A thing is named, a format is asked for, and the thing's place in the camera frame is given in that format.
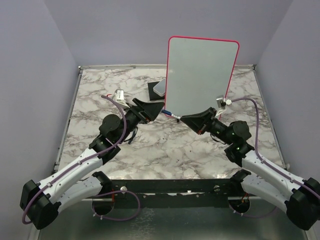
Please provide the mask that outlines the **blue white whiteboard marker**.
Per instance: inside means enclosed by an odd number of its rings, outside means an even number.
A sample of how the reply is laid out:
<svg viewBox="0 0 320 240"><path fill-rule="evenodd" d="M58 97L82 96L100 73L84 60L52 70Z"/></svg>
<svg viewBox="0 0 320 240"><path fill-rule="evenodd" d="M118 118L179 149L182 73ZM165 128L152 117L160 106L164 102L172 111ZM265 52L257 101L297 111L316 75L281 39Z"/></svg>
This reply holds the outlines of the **blue white whiteboard marker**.
<svg viewBox="0 0 320 240"><path fill-rule="evenodd" d="M173 114L173 113L171 113L170 111L167 111L167 110L165 110L165 109L162 109L161 112L162 112L163 114L165 114L167 117L172 117L172 118L175 118L175 119L177 119L177 120L180 120L180 119L181 119L180 116L177 116L177 115L175 115L175 114Z"/></svg>

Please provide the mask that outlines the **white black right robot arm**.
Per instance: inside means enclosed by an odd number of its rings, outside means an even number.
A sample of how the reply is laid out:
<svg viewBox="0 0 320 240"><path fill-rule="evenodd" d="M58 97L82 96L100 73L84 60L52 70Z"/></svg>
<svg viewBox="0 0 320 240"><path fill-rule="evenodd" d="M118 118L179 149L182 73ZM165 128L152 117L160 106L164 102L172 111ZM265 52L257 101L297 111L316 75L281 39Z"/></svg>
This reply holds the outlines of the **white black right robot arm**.
<svg viewBox="0 0 320 240"><path fill-rule="evenodd" d="M302 230L309 230L320 219L320 183L310 177L303 179L261 156L248 144L252 136L246 121L225 125L216 118L216 110L207 110L181 117L198 135L210 133L228 145L228 160L245 169L245 176L230 182L229 189L240 196L244 192L260 197L286 213L288 219Z"/></svg>

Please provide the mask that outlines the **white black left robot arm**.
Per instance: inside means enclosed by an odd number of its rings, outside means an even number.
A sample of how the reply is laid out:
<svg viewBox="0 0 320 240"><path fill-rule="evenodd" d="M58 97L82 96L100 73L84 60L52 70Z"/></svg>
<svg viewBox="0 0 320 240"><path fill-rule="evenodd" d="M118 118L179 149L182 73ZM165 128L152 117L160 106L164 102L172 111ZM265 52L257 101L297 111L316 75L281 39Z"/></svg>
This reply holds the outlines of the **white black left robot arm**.
<svg viewBox="0 0 320 240"><path fill-rule="evenodd" d="M38 230L50 225L66 208L88 197L106 197L113 190L111 180L100 168L119 152L119 145L138 124L154 121L161 113L163 102L143 102L137 98L126 110L113 101L122 117L109 114L99 127L99 135L75 160L51 176L24 184L20 199L23 224Z"/></svg>

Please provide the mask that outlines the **pink framed whiteboard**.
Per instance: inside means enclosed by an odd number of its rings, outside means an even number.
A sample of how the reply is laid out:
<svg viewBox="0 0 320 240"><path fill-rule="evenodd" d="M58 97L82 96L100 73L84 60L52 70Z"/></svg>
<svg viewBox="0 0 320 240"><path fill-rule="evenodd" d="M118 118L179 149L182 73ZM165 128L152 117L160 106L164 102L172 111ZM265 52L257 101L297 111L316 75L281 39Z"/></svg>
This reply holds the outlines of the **pink framed whiteboard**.
<svg viewBox="0 0 320 240"><path fill-rule="evenodd" d="M227 95L240 44L236 40L172 36L168 40L164 108L182 117Z"/></svg>

